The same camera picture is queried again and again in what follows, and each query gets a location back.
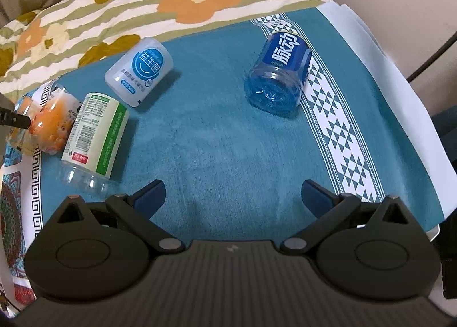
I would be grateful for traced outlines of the clear orange-label vitamin water cup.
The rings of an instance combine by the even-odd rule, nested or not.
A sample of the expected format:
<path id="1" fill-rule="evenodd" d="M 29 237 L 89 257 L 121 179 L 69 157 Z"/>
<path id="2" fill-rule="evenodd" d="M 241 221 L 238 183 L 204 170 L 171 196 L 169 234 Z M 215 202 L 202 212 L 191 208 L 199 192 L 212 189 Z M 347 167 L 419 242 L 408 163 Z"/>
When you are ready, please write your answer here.
<path id="1" fill-rule="evenodd" d="M 67 141 L 70 121 L 67 96 L 69 93 L 55 81 L 28 92 L 16 104 L 7 143 L 17 151 L 32 156 L 35 152 L 54 155 Z"/>

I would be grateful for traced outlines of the orange fruit-print plastic cup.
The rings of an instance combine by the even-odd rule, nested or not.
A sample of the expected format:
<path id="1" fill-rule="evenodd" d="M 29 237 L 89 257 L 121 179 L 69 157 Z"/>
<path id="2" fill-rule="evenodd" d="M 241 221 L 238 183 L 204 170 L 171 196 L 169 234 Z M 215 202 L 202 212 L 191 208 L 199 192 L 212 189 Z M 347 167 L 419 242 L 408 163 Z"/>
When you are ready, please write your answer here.
<path id="1" fill-rule="evenodd" d="M 64 87 L 53 87 L 47 103 L 33 116 L 29 133 L 42 152 L 54 155 L 67 143 L 81 103 Z"/>

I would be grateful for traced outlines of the green-label clear plastic cup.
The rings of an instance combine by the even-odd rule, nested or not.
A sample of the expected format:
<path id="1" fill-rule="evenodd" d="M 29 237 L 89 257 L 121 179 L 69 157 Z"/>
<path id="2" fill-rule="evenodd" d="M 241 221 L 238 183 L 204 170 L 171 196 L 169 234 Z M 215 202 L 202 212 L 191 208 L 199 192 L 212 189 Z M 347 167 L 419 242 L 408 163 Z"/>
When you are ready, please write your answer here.
<path id="1" fill-rule="evenodd" d="M 106 94 L 87 94 L 63 150 L 61 180 L 93 195 L 107 195 L 128 120 L 124 104 Z"/>

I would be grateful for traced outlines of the white blue-logo plastic cup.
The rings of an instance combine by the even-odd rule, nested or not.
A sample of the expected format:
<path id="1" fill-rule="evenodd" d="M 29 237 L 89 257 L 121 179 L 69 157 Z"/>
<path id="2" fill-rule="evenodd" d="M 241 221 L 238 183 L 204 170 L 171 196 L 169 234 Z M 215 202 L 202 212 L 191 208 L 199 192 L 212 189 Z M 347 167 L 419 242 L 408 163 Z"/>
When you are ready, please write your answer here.
<path id="1" fill-rule="evenodd" d="M 141 39 L 105 73 L 106 84 L 128 106 L 136 108 L 173 69 L 173 59 L 158 40 Z"/>

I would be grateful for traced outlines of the white tray board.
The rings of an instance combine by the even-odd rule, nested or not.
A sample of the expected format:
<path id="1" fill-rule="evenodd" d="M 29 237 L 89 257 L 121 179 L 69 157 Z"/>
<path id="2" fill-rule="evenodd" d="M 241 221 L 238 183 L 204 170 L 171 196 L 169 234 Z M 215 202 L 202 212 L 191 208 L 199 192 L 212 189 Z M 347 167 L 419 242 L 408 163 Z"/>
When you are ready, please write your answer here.
<path id="1" fill-rule="evenodd" d="M 433 241 L 438 235 L 440 234 L 440 226 L 439 225 L 436 225 L 435 227 L 433 227 L 431 230 L 428 230 L 426 232 L 426 235 L 429 239 L 429 241 Z"/>

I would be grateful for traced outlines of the floral striped quilt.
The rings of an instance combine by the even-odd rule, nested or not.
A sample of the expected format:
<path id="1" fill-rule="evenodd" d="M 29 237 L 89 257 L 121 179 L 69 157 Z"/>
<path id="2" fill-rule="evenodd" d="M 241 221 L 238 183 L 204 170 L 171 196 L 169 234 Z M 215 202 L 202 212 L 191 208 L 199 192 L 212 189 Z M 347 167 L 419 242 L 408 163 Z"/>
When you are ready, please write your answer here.
<path id="1" fill-rule="evenodd" d="M 326 0 L 63 0 L 1 29 L 1 92 L 26 92 L 79 67 L 130 49 Z"/>

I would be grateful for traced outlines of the teal patterned cloth mat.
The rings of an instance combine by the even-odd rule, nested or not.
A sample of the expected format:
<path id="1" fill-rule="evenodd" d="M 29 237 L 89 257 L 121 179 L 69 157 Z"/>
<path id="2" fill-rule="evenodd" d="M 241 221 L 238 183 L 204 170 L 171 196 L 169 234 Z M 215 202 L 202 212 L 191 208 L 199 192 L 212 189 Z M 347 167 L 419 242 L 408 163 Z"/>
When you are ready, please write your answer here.
<path id="1" fill-rule="evenodd" d="M 243 88 L 267 37 L 290 31 L 312 51 L 292 115 L 252 106 Z M 456 208 L 456 173 L 432 119 L 347 6 L 264 16 L 165 42 L 174 68 L 129 112 L 110 190 L 154 179 L 153 222 L 182 241 L 282 241 L 314 221 L 304 180 L 369 202 L 397 195 L 424 230 Z"/>

